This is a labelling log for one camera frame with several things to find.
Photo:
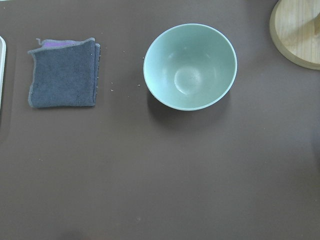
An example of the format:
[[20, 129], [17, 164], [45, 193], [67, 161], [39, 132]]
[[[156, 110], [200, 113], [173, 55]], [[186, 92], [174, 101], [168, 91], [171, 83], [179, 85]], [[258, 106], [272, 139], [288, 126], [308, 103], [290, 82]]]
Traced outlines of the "green bowl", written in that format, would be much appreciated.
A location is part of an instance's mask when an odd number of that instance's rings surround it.
[[150, 93], [180, 111], [217, 103], [231, 89], [237, 70], [236, 52], [228, 38], [199, 23], [177, 25], [160, 34], [143, 62]]

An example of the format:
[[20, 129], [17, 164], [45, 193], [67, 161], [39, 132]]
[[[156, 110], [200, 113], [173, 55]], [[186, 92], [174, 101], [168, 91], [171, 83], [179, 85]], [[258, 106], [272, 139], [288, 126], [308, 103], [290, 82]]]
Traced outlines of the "grey folded cloth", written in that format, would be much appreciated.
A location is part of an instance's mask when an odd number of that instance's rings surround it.
[[31, 107], [93, 107], [96, 104], [101, 46], [83, 41], [45, 39], [28, 51], [33, 58]]

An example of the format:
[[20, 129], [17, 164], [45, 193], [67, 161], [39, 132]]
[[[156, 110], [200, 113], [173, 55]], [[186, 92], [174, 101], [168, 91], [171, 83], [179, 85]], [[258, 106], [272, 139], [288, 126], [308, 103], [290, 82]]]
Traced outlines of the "wooden stand round base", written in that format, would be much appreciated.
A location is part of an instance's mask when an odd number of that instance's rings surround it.
[[270, 15], [269, 30], [285, 58], [304, 68], [320, 69], [318, 0], [279, 0]]

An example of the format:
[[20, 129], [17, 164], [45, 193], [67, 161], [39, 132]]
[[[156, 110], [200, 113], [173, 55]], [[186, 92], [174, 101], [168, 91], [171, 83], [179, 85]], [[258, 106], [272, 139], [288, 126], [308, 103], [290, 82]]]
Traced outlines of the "cream rabbit tray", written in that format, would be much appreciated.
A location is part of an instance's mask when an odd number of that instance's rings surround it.
[[5, 39], [2, 36], [0, 36], [0, 111], [2, 111], [2, 108], [3, 108], [6, 54], [7, 54], [7, 44]]

